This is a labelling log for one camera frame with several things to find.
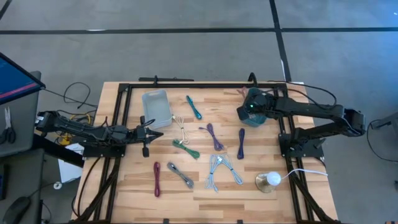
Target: wooden table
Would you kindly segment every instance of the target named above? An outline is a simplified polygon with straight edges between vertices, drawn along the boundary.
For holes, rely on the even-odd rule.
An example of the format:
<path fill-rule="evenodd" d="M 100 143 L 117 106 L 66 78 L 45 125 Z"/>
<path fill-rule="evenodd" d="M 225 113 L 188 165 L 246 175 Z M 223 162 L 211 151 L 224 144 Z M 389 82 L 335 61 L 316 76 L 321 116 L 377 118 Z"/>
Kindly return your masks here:
<path fill-rule="evenodd" d="M 95 118 L 97 125 L 101 124 L 106 116 L 108 121 L 112 120 L 118 85 L 117 82 L 104 83 Z M 289 88 L 305 92 L 302 86 L 289 85 Z M 134 128 L 139 124 L 139 117 L 144 114 L 141 96 L 153 90 L 155 89 L 133 90 L 128 128 Z M 129 145 L 125 157 L 121 160 L 112 223 L 162 223 L 163 218 L 169 218 L 171 223 L 236 223 L 239 219 L 245 223 L 295 223 L 289 179 L 284 179 L 277 189 L 269 194 L 260 192 L 254 184 L 255 177 L 261 172 L 277 171 L 282 176 L 287 174 L 285 160 L 280 155 L 277 140 L 280 131 L 278 122 L 268 119 L 258 128 L 240 122 L 236 108 L 243 103 L 243 97 L 236 89 L 168 88 L 165 90 L 172 113 L 185 118 L 184 126 L 190 138 L 188 147 L 199 151 L 200 158 L 194 160 L 182 149 L 172 146 L 173 139 L 181 138 L 180 128 L 174 122 L 168 127 L 157 129 L 164 132 L 164 135 L 149 146 L 149 158 L 142 156 L 142 144 Z M 202 120 L 195 118 L 185 99 L 186 95 L 190 95 L 194 100 L 195 106 L 203 116 Z M 305 97 L 296 92 L 291 91 L 289 96 L 296 101 L 307 102 Z M 119 124 L 123 105 L 124 103 L 120 109 Z M 296 127 L 314 126 L 312 118 L 296 116 L 294 121 Z M 216 137 L 225 146 L 224 151 L 216 152 L 209 133 L 198 129 L 208 123 L 213 124 Z M 237 160 L 240 128 L 246 130 L 244 159 Z M 204 181 L 210 170 L 209 158 L 217 153 L 230 155 L 234 169 L 243 178 L 243 185 L 234 182 L 229 169 L 219 166 L 214 173 L 219 192 L 204 188 Z M 97 163 L 88 178 L 88 184 L 83 192 L 82 209 L 88 206 L 98 191 L 103 161 L 104 159 Z M 188 189 L 179 176 L 168 170 L 166 165 L 170 161 L 195 182 L 193 190 Z M 85 162 L 79 192 L 82 180 L 85 179 L 93 162 L 94 159 Z M 161 163 L 159 198 L 154 196 L 154 162 Z M 326 172 L 316 159 L 304 158 L 303 163 L 305 169 Z M 337 218 L 328 178 L 318 174 L 306 174 L 306 177 L 309 191 L 321 208 L 332 218 Z M 301 193 L 299 197 L 303 218 L 306 218 Z M 105 216 L 107 199 L 108 195 L 105 195 L 101 210 L 102 218 Z"/>

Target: computer screen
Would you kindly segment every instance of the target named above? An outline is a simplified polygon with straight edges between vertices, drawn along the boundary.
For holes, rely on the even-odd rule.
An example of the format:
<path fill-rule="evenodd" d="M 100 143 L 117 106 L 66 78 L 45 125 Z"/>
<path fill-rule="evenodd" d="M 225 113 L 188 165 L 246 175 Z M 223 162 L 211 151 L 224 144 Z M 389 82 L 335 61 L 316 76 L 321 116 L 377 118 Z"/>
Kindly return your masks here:
<path fill-rule="evenodd" d="M 0 105 L 43 88 L 42 82 L 0 53 Z"/>

